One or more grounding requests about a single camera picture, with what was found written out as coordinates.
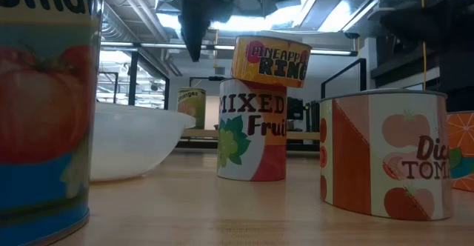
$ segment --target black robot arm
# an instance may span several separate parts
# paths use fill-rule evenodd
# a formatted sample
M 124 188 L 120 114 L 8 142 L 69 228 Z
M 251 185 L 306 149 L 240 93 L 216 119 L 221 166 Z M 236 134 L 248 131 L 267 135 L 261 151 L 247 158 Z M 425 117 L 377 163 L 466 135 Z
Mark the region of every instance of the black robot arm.
M 182 0 L 179 21 L 181 34 L 194 62 L 201 55 L 202 38 L 212 21 L 226 22 L 232 15 L 234 0 Z
M 397 10 L 381 24 L 402 41 L 425 41 L 429 48 L 474 47 L 474 0 L 438 0 L 424 9 Z

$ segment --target metal can rim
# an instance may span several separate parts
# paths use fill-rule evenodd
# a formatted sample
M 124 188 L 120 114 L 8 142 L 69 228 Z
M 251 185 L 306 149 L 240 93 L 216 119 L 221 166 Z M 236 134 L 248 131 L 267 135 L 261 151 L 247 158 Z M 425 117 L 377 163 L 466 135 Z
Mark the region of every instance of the metal can rim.
M 459 111 L 459 112 L 449 112 L 448 115 L 462 114 L 462 113 L 474 113 L 474 110 Z
M 431 90 L 404 90 L 404 89 L 365 90 L 358 93 L 351 93 L 351 94 L 346 94 L 346 95 L 339 95 L 339 96 L 324 98 L 324 99 L 321 99 L 319 103 L 325 102 L 327 100 L 332 100 L 332 99 L 340 99 L 340 98 L 346 98 L 346 97 L 352 97 L 352 96 L 375 95 L 375 94 L 425 94 L 425 95 L 428 94 L 428 95 L 442 96 L 444 98 L 447 98 L 446 94 L 440 93 L 437 91 L 431 91 Z
M 279 40 L 279 41 L 288 41 L 288 42 L 291 42 L 291 43 L 295 43 L 295 44 L 300 44 L 302 46 L 305 46 L 305 47 L 308 47 L 310 49 L 313 48 L 313 46 L 310 46 L 308 44 L 305 44 L 305 43 L 302 43 L 302 42 L 299 42 L 299 41 L 292 41 L 291 39 L 280 39 L 280 38 L 276 38 L 276 37 L 271 37 L 271 36 L 252 36 L 252 35 L 240 35 L 240 36 L 236 36 L 236 40 L 237 39 L 240 39 L 240 38 L 261 38 L 261 39 L 275 39 L 275 40 Z
M 202 91 L 206 92 L 205 89 L 201 89 L 201 88 L 199 88 L 199 87 L 180 87 L 179 90 L 178 90 L 178 92 L 180 92 L 180 91 L 186 91 L 186 90 L 202 90 Z

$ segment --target wooden table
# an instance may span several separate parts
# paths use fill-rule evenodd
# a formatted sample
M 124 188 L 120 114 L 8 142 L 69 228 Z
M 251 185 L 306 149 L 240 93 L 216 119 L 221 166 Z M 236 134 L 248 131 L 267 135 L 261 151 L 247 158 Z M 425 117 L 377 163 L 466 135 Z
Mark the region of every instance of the wooden table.
M 406 222 L 319 199 L 318 159 L 288 160 L 287 180 L 216 177 L 215 153 L 173 153 L 148 177 L 94 184 L 90 222 L 57 246 L 473 245 L 474 193 L 454 191 L 455 217 Z

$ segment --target red tomato illustration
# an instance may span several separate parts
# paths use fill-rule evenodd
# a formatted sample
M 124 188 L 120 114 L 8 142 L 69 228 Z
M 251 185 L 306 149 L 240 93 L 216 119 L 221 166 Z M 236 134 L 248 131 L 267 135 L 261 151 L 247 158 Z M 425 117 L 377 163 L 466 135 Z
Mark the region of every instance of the red tomato illustration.
M 94 80 L 94 73 L 96 72 L 93 69 L 95 61 L 92 57 L 92 47 L 74 46 L 66 49 L 59 56 L 59 62 L 71 69 L 71 73 L 88 86 Z
M 324 146 L 319 149 L 319 161 L 321 163 L 321 168 L 325 168 L 327 164 L 327 151 Z
M 0 47 L 0 75 L 12 70 L 29 69 L 36 57 L 28 52 Z
M 327 136 L 326 119 L 321 119 L 321 123 L 319 124 L 319 132 L 321 134 L 321 143 L 324 143 L 326 141 Z
M 0 164 L 57 158 L 77 146 L 89 123 L 85 86 L 76 77 L 18 54 L 26 63 L 0 61 Z
M 382 133 L 393 147 L 418 146 L 420 136 L 430 134 L 430 123 L 423 115 L 396 114 L 385 119 Z
M 416 158 L 416 151 L 411 153 L 391 153 L 384 158 L 383 168 L 385 173 L 392 179 L 404 180 L 410 175 L 410 166 L 404 162 L 418 162 Z M 422 179 L 421 173 L 425 176 L 430 174 L 430 167 L 423 166 L 420 171 L 418 166 L 412 167 L 411 176 L 415 179 Z
M 435 210 L 435 200 L 427 189 L 393 188 L 385 194 L 384 205 L 394 219 L 430 220 Z

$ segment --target tomato can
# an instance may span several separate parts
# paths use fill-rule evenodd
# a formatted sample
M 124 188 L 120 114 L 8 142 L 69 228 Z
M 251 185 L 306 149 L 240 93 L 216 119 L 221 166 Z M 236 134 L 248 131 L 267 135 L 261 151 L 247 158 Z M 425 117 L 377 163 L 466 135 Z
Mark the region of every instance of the tomato can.
M 370 90 L 320 108 L 324 201 L 392 219 L 452 216 L 444 94 Z
M 447 116 L 453 187 L 474 192 L 474 112 Z
M 239 36 L 231 75 L 262 84 L 303 87 L 311 46 L 265 36 Z
M 206 90 L 183 87 L 178 91 L 178 112 L 194 117 L 193 129 L 204 129 L 206 121 Z
M 228 79 L 220 85 L 217 175 L 227 179 L 285 178 L 287 88 Z
M 0 0 L 0 245 L 87 221 L 104 0 Z

